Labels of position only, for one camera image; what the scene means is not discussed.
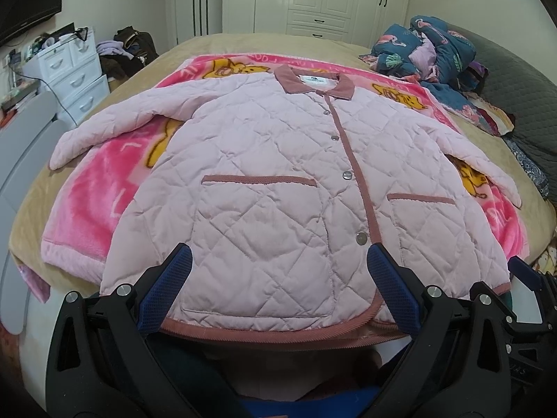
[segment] wall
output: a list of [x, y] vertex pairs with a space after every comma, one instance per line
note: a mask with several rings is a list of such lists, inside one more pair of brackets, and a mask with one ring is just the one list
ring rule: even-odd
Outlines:
[[[112, 39], [116, 30], [133, 25], [152, 35], [159, 53], [169, 49], [166, 0], [62, 0], [61, 13], [30, 30], [27, 37], [12, 39], [8, 44], [26, 46], [41, 33], [52, 32], [71, 22], [76, 27], [92, 26], [97, 41]], [[0, 47], [0, 58], [11, 49]], [[5, 69], [0, 71], [0, 97], [8, 90], [7, 77]]]
[[410, 0], [407, 23], [434, 15], [512, 51], [557, 83], [557, 28], [539, 0]]

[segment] beige blanket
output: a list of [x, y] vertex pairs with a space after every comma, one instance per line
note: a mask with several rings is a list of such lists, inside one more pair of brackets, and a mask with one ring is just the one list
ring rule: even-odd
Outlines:
[[[153, 64], [128, 80], [107, 97], [92, 114], [121, 102], [155, 86], [161, 79], [176, 70], [187, 58], [206, 53], [263, 52], [293, 55], [337, 63], [358, 69], [367, 69], [358, 55], [367, 53], [364, 47], [343, 42], [277, 34], [216, 34], [189, 40], [162, 55]], [[535, 185], [520, 167], [505, 143], [482, 132], [471, 124], [457, 120], [469, 139], [482, 149], [499, 167], [516, 182], [523, 200], [520, 209], [530, 242], [528, 262], [536, 259], [550, 242], [556, 226], [555, 209], [545, 202]], [[41, 236], [50, 210], [68, 176], [80, 159], [58, 171], [44, 168], [29, 189], [16, 219], [9, 240], [9, 249], [16, 261], [26, 264], [52, 287], [59, 290], [78, 290], [91, 294], [96, 285], [79, 280], [52, 265], [42, 262]]]

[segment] gray quilted headboard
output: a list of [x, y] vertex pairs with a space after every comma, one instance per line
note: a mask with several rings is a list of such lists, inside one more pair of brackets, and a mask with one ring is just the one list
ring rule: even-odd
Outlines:
[[476, 46], [476, 60], [489, 69], [482, 97], [515, 115], [514, 140], [545, 171], [549, 200], [557, 203], [557, 86], [491, 40], [458, 26], [451, 29]]

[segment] blue textured pad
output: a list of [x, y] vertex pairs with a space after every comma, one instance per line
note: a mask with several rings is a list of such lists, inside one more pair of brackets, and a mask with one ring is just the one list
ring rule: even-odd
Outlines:
[[541, 275], [518, 256], [509, 259], [509, 272], [516, 276], [531, 291], [541, 289]]
[[192, 264], [191, 249], [184, 245], [139, 305], [138, 330], [141, 336], [159, 331], [168, 310], [188, 279]]
[[272, 402], [242, 401], [244, 407], [255, 417], [287, 416], [288, 418], [356, 418], [371, 404], [379, 388], [369, 387], [358, 391], [346, 391], [338, 395], [314, 401]]
[[398, 329], [415, 338], [422, 328], [419, 303], [398, 274], [397, 266], [392, 264], [377, 245], [369, 247], [368, 270]]

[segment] white wardrobe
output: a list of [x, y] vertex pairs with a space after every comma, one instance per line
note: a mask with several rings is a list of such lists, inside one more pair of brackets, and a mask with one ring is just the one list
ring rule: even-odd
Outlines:
[[408, 0], [223, 0], [223, 32], [286, 33], [369, 47]]

